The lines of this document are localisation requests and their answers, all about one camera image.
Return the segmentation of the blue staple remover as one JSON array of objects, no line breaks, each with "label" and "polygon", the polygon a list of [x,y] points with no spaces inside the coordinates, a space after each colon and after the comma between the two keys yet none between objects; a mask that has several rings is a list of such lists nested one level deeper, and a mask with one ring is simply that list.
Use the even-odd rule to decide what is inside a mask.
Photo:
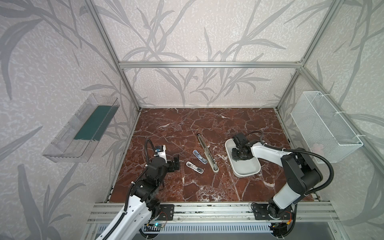
[{"label": "blue staple remover", "polygon": [[208,161],[202,157],[202,155],[197,151],[197,150],[193,150],[193,154],[194,156],[203,164],[207,164]]}]

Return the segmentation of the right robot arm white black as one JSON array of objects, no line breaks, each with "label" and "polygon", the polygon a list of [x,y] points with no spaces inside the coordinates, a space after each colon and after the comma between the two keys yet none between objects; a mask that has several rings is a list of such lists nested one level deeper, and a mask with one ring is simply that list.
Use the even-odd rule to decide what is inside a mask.
[{"label": "right robot arm white black", "polygon": [[312,152],[303,149],[286,150],[270,146],[262,141],[249,141],[245,134],[239,133],[225,143],[227,155],[235,176],[250,177],[261,171],[259,159],[266,160],[283,168],[285,185],[264,207],[253,205],[253,211],[279,220],[293,205],[310,193],[323,175],[312,160]]}]

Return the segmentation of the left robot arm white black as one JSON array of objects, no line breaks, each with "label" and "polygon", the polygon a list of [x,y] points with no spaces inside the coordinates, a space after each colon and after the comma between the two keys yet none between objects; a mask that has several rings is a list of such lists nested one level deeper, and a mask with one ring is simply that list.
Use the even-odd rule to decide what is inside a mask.
[{"label": "left robot arm white black", "polygon": [[133,239],[145,223],[159,216],[160,201],[156,195],[166,175],[179,169],[178,155],[171,161],[160,156],[152,158],[144,172],[132,183],[122,209],[97,239]]}]

